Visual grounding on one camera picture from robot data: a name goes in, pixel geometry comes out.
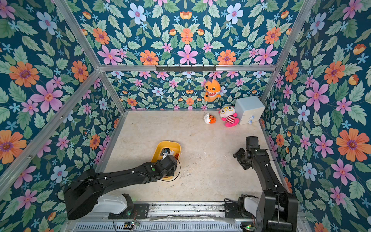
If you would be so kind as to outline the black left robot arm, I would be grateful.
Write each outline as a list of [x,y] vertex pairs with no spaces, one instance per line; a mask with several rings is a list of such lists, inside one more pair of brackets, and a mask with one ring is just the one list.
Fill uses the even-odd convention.
[[97,173],[94,169],[89,169],[64,190],[67,218],[76,220],[86,216],[98,203],[98,198],[111,191],[171,177],[177,165],[178,159],[169,155],[155,163],[146,162],[118,172]]

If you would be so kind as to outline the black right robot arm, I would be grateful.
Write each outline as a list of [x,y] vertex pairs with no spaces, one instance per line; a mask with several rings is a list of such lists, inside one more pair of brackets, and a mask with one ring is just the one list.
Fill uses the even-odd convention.
[[233,157],[243,169],[255,170],[261,188],[260,197],[241,195],[238,204],[240,214],[250,213],[257,232],[295,232],[297,230],[298,200],[287,191],[275,174],[268,153],[261,149],[259,139],[246,137],[246,148]]

